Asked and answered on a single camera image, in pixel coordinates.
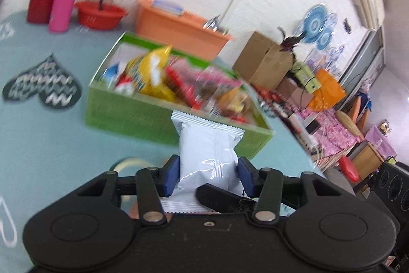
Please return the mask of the black speaker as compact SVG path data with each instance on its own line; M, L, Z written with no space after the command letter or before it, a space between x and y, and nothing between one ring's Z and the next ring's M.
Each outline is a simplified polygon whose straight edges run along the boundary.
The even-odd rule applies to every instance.
M408 170L385 162L379 168L367 203L384 213L403 230L408 225Z

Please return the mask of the red plastic basket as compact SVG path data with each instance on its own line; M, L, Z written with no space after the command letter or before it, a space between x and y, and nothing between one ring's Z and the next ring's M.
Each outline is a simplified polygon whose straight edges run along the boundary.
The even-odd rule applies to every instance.
M115 5L104 4L100 10L98 2L94 1L78 1L75 6L78 22L94 30L113 30L128 15L126 10Z

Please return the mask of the orange shopping bag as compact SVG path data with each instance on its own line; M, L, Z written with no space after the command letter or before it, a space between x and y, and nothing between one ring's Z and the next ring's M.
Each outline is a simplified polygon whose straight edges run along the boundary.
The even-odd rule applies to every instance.
M316 78L321 87L313 92L313 98L307 105L310 110L322 112L330 109L346 96L345 90L328 71L319 69Z

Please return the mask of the large yellow snack bag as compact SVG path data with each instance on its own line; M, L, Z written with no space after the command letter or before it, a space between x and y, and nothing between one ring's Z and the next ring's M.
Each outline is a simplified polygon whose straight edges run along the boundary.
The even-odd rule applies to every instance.
M172 46L162 46L135 58L126 66L125 73L133 81L135 90L146 96L170 103L178 103L175 93L164 83L162 72L166 68Z

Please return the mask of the steel bowl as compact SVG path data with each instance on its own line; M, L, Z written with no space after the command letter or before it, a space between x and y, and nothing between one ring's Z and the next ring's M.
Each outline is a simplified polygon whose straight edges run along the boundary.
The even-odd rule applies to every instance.
M214 32L221 32L223 33L223 28L220 26L219 23L219 15L210 18L203 24L203 28L207 30L212 30Z

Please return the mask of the green cardboard box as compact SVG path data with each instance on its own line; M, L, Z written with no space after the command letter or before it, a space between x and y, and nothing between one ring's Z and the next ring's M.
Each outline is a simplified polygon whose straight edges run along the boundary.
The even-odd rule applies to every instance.
M132 96L115 92L114 89L107 87L100 78L122 46L130 47L132 50L130 57L135 58L137 51L144 54L159 48L161 44L133 32L124 32L119 37L89 83L85 111L85 123L89 127L116 132L135 139L176 146L179 135L171 120L171 115L174 110L179 110L216 123L243 129L245 133L236 145L235 151L238 155L249 159L254 158L273 138L275 131L268 124L266 116L262 114L254 97L250 98L253 105L251 117L247 119L247 122L240 123L230 118L192 110L183 105L137 92Z

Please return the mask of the green blue plum candy packet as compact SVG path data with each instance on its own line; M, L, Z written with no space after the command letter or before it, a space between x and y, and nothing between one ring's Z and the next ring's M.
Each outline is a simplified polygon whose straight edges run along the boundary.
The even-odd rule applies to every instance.
M104 84L107 89L112 89L116 86L119 78L123 75L126 69L126 62L117 62L104 70L100 77L100 82Z

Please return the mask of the pink snack packet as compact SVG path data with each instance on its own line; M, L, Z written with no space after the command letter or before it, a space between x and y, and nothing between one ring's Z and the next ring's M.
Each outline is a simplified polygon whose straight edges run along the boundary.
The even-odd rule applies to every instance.
M200 97L204 100L241 87L240 80L213 66L199 70L194 76L194 81Z

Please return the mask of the red round stool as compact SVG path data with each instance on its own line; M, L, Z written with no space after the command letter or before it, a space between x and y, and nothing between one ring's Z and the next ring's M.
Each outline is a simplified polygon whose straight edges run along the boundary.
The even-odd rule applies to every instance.
M351 162L351 160L346 156L341 156L338 160L338 165L340 166L343 175L351 182L357 182L360 180L360 175L355 167L355 165Z

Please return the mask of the brown cardboard box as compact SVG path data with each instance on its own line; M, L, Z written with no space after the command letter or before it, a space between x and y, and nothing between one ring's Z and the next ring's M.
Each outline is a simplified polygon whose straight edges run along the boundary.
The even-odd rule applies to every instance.
M291 53L282 51L280 44L254 31L232 69L250 84L275 90L292 65Z

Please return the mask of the green small box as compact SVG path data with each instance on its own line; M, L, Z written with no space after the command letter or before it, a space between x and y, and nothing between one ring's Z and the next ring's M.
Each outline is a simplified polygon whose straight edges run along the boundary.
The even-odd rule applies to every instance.
M303 62L297 61L292 66L291 72L309 94L322 87L312 70Z

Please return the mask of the dark purple plant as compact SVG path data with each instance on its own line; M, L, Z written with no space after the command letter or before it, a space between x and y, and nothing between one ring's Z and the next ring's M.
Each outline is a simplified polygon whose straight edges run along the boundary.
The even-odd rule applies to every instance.
M282 27L278 27L277 29L281 32L283 37L280 44L281 51L292 52L293 48L295 48L295 46L297 46L297 44L299 44L306 36L305 31L298 36L286 36L286 32Z

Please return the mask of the blue paper fan decoration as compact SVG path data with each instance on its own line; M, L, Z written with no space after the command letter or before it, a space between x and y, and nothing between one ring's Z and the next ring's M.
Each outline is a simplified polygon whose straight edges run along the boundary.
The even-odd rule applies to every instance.
M319 4L310 9L302 22L302 32L305 44L315 43L321 36L328 20L328 10L325 5Z

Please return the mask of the orange plastic basin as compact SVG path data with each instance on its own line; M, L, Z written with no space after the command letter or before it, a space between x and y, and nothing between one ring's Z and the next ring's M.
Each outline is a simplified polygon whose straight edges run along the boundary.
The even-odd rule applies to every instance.
M204 28L207 20L189 11L177 16L156 8L153 0L137 2L136 34L170 44L178 51L212 61L234 39L230 34Z

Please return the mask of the white silver snack packet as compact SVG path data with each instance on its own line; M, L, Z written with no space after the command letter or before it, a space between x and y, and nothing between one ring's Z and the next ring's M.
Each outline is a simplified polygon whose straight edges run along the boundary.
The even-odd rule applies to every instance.
M245 131L176 110L171 120L179 134L180 167L173 194L161 200L165 212L210 212L196 199L196 189L206 183L242 194L234 148Z

